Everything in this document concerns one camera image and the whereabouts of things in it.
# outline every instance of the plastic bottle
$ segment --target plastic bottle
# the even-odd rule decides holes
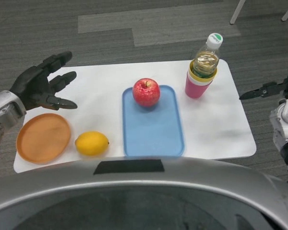
[[[219,48],[223,37],[220,34],[210,34],[206,44],[197,52],[192,73],[200,78],[210,78],[216,70],[220,59]]]

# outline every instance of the yellow cup rim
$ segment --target yellow cup rim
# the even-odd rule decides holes
[[[190,62],[190,65],[189,65],[189,74],[190,76],[196,80],[196,81],[199,81],[199,82],[209,82],[209,81],[212,81],[215,76],[216,76],[216,72],[217,72],[217,69],[214,71],[213,75],[210,77],[210,78],[200,78],[200,77],[197,77],[194,73],[192,73],[192,67],[193,67],[193,63],[194,63],[194,60],[192,60]]]

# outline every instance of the blue tray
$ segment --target blue tray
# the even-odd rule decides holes
[[[128,88],[123,99],[123,138],[127,156],[178,157],[184,151],[183,134],[174,90],[160,86],[159,102],[150,108],[139,106]]]

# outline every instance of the gray carpet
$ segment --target gray carpet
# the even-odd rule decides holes
[[[288,0],[0,0],[0,91],[51,54],[73,52],[68,66],[186,60],[211,32],[224,35],[221,56],[239,93],[288,74]],[[257,144],[254,156],[226,160],[287,179],[268,116],[279,97],[243,102]],[[21,124],[0,144],[0,177],[14,174]]]

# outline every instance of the pink plastic cup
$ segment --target pink plastic cup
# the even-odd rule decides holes
[[[186,94],[191,98],[199,98],[203,95],[206,89],[209,87],[216,75],[216,70],[210,78],[199,78],[192,73],[191,68],[194,60],[189,65],[186,79]]]

